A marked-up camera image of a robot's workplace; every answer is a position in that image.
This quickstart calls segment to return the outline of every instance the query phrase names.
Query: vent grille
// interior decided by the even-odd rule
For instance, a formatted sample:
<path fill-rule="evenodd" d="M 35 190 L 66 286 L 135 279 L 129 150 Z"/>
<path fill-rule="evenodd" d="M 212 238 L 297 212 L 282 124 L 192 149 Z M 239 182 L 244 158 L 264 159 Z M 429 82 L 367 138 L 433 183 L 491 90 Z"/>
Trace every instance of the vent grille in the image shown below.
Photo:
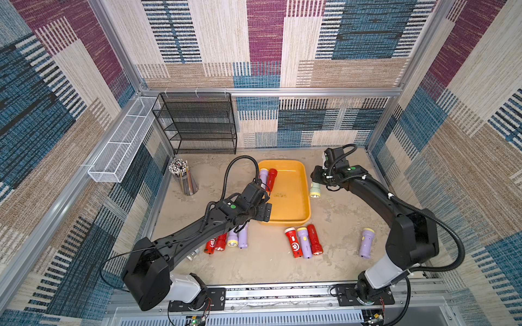
<path fill-rule="evenodd" d="M 174 326 L 188 325 L 185 315 L 171 316 Z M 279 325 L 360 325 L 364 322 L 360 309 L 336 311 L 283 311 L 264 313 L 217 313 L 210 315 L 208 326 L 279 326 Z M 126 317 L 120 326 L 170 326 L 167 317 Z"/>

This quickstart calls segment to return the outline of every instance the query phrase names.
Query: patterned wallpaper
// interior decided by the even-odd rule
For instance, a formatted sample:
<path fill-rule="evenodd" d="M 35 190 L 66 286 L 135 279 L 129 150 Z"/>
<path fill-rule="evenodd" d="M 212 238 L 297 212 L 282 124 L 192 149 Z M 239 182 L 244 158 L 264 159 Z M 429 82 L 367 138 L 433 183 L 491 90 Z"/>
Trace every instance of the patterned wallpaper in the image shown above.
<path fill-rule="evenodd" d="M 0 0 L 0 272 L 133 92 L 87 0 Z"/>
<path fill-rule="evenodd" d="M 133 93 L 87 0 L 0 0 L 0 273 Z M 141 237 L 167 155 L 150 129 L 122 183 L 89 184 L 1 325 L 101 319 L 97 266 Z"/>
<path fill-rule="evenodd" d="M 436 0 L 106 0 L 149 88 L 394 87 Z M 387 98 L 233 98 L 238 148 L 365 145 Z"/>
<path fill-rule="evenodd" d="M 393 87 L 436 0 L 105 3 L 150 88 Z"/>
<path fill-rule="evenodd" d="M 143 237 L 168 158 L 151 126 L 121 183 L 90 181 L 0 317 L 0 325 L 99 325 L 113 293 L 100 279 L 100 265 L 131 251 Z M 125 263 L 124 257 L 107 263 L 105 279 L 122 287 Z"/>
<path fill-rule="evenodd" d="M 439 276 L 468 325 L 522 324 L 520 49 L 520 0 L 457 0 L 372 152 L 398 196 L 464 241 Z M 456 257 L 440 241 L 433 265 Z"/>
<path fill-rule="evenodd" d="M 365 145 L 388 98 L 232 98 L 238 148 Z"/>

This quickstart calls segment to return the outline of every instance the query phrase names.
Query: metal mesh rack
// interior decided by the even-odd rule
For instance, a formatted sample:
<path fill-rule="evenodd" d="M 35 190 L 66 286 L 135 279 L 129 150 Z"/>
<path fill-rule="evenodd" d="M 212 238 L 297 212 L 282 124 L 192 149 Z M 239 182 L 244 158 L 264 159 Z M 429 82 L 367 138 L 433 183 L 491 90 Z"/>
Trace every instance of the metal mesh rack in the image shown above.
<path fill-rule="evenodd" d="M 178 153 L 235 154 L 238 136 L 228 93 L 161 93 L 152 112 Z"/>
<path fill-rule="evenodd" d="M 154 121 L 153 107 L 159 108 L 156 98 L 140 97 L 134 102 L 89 169 L 94 181 L 120 183 L 123 180 Z"/>

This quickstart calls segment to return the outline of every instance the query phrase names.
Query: black mounting plate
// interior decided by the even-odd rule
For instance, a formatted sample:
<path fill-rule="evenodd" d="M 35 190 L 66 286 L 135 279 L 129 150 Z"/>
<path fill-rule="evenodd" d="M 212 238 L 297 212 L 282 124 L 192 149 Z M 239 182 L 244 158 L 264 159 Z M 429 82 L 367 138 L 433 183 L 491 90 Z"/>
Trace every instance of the black mounting plate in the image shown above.
<path fill-rule="evenodd" d="M 337 294 L 337 301 L 339 302 L 339 306 L 341 307 L 350 307 L 350 306 L 362 306 L 357 300 L 357 293 L 355 291 L 356 283 L 351 284 L 336 284 L 335 285 L 335 293 Z M 382 293 L 381 298 L 384 300 L 385 305 L 394 305 L 395 299 L 393 299 L 392 294 L 388 294 L 388 291 Z"/>
<path fill-rule="evenodd" d="M 225 309 L 225 300 L 227 289 L 224 287 L 210 287 L 207 290 L 207 297 L 212 300 L 210 311 L 219 311 Z M 203 306 L 197 311 L 205 311 L 207 308 L 208 301 L 205 301 Z M 185 312 L 190 311 L 188 304 L 183 301 L 170 301 L 169 312 Z"/>

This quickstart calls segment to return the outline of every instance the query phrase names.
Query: white wire basket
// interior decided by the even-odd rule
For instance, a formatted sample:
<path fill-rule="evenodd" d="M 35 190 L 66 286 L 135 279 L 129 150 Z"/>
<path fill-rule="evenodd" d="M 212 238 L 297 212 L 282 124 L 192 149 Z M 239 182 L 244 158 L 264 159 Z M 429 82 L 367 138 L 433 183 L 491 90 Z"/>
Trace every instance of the white wire basket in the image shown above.
<path fill-rule="evenodd" d="M 89 169 L 95 182 L 122 182 L 154 121 L 153 107 L 159 109 L 156 98 L 140 97 L 134 102 Z"/>

